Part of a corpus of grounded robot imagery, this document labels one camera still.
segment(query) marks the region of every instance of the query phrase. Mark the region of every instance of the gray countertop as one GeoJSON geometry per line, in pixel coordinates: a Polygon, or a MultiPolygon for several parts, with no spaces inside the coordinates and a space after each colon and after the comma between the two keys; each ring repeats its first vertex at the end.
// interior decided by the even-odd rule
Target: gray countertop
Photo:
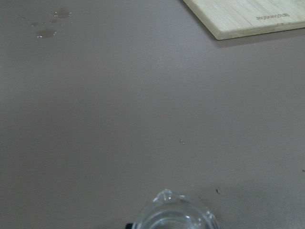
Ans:
{"type": "Polygon", "coordinates": [[[0,28],[1,229],[123,229],[164,188],[304,228],[304,29],[220,42],[181,0],[2,0],[0,28]]]}

